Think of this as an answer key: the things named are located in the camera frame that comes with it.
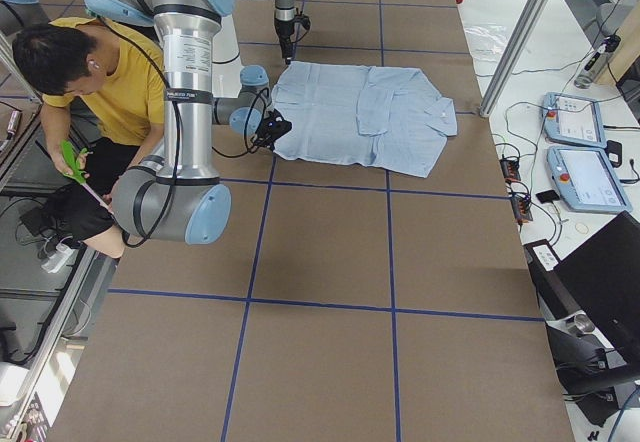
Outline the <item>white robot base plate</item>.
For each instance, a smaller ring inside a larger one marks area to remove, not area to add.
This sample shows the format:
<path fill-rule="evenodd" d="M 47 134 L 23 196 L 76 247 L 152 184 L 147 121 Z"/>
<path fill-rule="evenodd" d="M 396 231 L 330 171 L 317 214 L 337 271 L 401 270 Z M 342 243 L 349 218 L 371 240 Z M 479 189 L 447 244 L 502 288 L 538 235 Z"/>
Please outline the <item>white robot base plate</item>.
<path fill-rule="evenodd" d="M 212 42 L 212 92 L 215 97 L 238 96 L 243 68 L 232 15 L 221 19 L 220 31 Z"/>

